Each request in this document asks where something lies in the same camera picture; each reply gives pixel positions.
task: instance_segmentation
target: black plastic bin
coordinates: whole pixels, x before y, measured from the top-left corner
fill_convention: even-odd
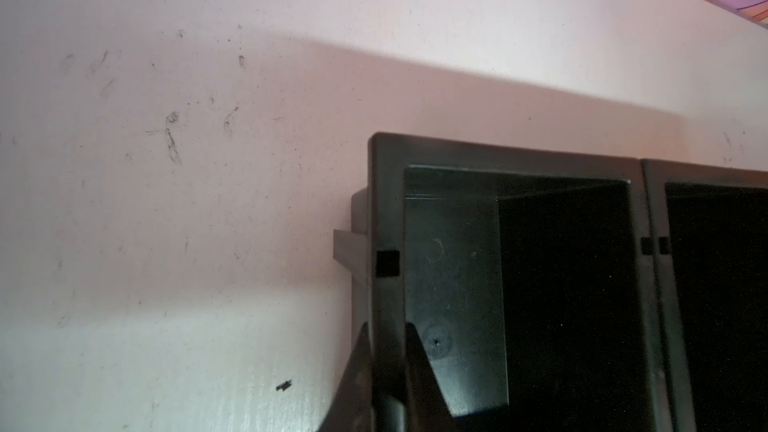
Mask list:
[[[768,174],[644,170],[677,430],[768,430]]]
[[[638,160],[392,134],[369,159],[334,254],[376,430],[406,427],[406,322],[460,430],[671,430]]]

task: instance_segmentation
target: white table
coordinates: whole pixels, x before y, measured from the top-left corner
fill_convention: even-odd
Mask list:
[[[702,0],[0,17],[4,431],[313,430],[352,340],[331,231],[374,131],[768,169],[768,30]]]

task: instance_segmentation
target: white surface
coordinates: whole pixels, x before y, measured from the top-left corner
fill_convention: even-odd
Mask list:
[[[4,431],[316,427],[351,340],[331,230],[374,131],[768,168],[768,32],[702,0],[0,17]]]

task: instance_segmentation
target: circular mark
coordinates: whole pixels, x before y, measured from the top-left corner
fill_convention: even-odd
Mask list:
[[[424,254],[424,256],[427,257],[427,260],[430,262],[437,262],[444,254],[446,254],[446,248],[442,246],[442,241],[439,238],[434,238],[432,241],[437,244],[437,246],[430,247],[433,250]]]
[[[451,332],[443,324],[434,324],[427,327],[422,337],[424,350],[430,360],[442,359],[448,355],[453,347]]]

